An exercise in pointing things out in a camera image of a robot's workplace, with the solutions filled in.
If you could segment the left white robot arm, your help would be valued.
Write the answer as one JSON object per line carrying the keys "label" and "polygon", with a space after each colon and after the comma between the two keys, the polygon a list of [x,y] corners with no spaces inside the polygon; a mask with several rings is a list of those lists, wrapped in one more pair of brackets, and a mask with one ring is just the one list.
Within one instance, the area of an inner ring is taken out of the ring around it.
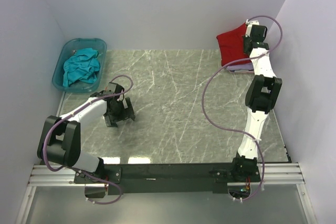
{"label": "left white robot arm", "polygon": [[81,106],[60,117],[49,116],[43,126],[37,156],[49,162],[84,170],[91,182],[99,183],[105,176],[104,161],[81,149],[81,130],[91,121],[103,117],[107,127],[135,120],[135,112],[125,88],[109,82],[107,88],[96,92]]}

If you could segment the red t-shirt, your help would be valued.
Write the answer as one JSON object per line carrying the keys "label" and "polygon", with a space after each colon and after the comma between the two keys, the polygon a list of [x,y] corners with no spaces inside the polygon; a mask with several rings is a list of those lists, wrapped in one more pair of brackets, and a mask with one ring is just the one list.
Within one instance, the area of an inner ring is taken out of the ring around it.
{"label": "red t-shirt", "polygon": [[217,35],[218,46],[221,55],[221,65],[224,66],[235,60],[247,59],[244,54],[243,37],[246,33],[246,24],[243,23],[238,28]]}

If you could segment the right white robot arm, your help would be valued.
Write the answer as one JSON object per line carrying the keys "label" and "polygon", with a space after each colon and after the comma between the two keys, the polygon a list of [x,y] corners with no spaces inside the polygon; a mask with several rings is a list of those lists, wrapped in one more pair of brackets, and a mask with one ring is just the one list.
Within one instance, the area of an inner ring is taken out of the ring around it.
{"label": "right white robot arm", "polygon": [[244,53],[251,59],[254,78],[246,93],[247,123],[244,136],[237,155],[233,160],[230,175],[241,182],[247,176],[258,173],[258,144],[261,140],[264,123],[274,108],[282,80],[277,78],[269,57],[269,46],[264,42],[267,27],[258,21],[247,23],[243,37]]}

